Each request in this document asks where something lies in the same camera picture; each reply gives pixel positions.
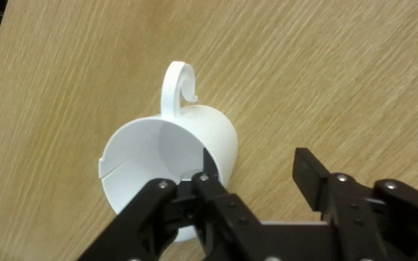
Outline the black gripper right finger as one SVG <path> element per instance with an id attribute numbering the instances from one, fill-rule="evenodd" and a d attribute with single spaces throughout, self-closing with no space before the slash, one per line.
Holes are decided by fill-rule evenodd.
<path id="1" fill-rule="evenodd" d="M 329 171 L 307 148 L 294 149 L 293 181 L 313 212 L 323 210 L 322 196 L 328 175 Z"/>

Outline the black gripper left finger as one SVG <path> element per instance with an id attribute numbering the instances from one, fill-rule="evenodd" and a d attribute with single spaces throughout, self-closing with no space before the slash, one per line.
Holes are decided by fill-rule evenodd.
<path id="1" fill-rule="evenodd" d="M 214 183 L 219 180 L 219 171 L 216 168 L 214 159 L 207 149 L 203 151 L 203 171 L 200 180 L 204 183 Z"/>

